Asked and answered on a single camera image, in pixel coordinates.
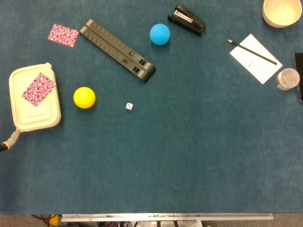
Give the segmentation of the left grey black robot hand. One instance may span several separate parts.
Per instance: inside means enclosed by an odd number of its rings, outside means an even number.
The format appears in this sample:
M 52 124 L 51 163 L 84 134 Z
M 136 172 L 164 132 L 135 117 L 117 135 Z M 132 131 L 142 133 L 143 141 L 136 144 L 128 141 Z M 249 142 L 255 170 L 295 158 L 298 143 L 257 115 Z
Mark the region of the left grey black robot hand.
M 19 135 L 20 135 L 20 130 L 16 129 L 6 141 L 1 143 L 0 151 L 11 149 L 15 145 L 16 141 L 18 140 Z

